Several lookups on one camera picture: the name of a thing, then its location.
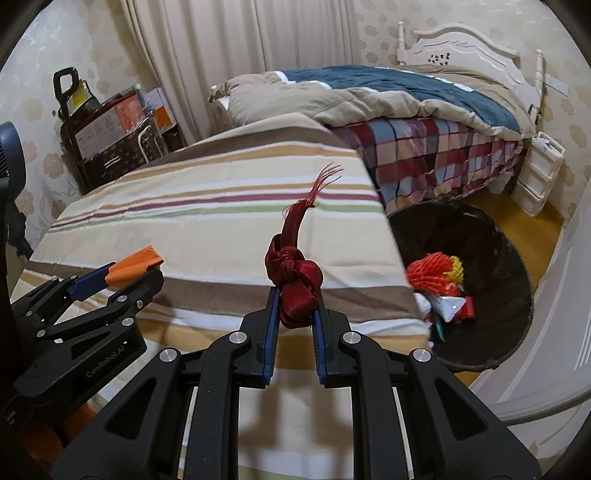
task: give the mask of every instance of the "wooden headboard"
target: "wooden headboard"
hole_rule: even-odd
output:
[[[399,65],[457,65],[482,72],[513,90],[528,109],[532,121],[536,122],[544,88],[544,54],[541,50],[537,50],[535,85],[531,86],[515,64],[514,60],[519,58],[517,51],[499,45],[469,25],[448,23],[414,33],[418,40],[407,50],[404,24],[398,23]]]

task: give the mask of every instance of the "black trash bin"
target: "black trash bin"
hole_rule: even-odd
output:
[[[528,274],[511,241],[485,212],[454,201],[411,205],[389,221],[405,266],[433,252],[456,255],[464,266],[475,321],[445,324],[435,356],[454,371],[498,367],[524,340],[533,315]]]

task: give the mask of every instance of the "wall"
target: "wall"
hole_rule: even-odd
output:
[[[54,0],[0,72],[0,122],[15,124],[25,152],[27,185],[17,205],[33,248],[79,197],[58,138],[53,73],[74,66],[99,100],[134,83],[155,85],[118,7],[119,0]]]
[[[548,88],[540,128],[566,147],[550,202],[570,218],[591,176],[591,69],[552,11],[540,0],[355,0],[362,58],[368,65],[397,64],[398,22],[404,22],[408,47],[412,30],[447,22],[471,25],[521,55],[528,81],[535,72],[535,51],[546,59],[546,73],[570,87],[569,96]]]
[[[85,0],[90,58],[96,64],[96,90],[106,97],[141,83],[147,91],[157,85],[125,22],[121,0]]]

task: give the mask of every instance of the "storage box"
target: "storage box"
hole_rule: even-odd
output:
[[[564,160],[565,148],[544,132],[539,132],[536,138],[531,140],[531,148],[526,162],[535,165],[540,172],[547,177],[554,177],[554,173],[560,169]]]
[[[553,172],[552,177],[549,177],[533,163],[525,162],[519,174],[519,181],[535,193],[538,198],[544,198],[550,194],[556,175],[558,175],[557,170]]]
[[[511,195],[515,203],[525,210],[528,215],[536,216],[544,208],[546,198],[539,198],[528,187],[520,181],[515,184],[515,189]]]

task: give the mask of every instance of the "plaid bed skirt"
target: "plaid bed skirt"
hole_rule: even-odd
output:
[[[387,214],[465,197],[514,166],[524,147],[438,118],[378,118],[332,131],[365,162]]]

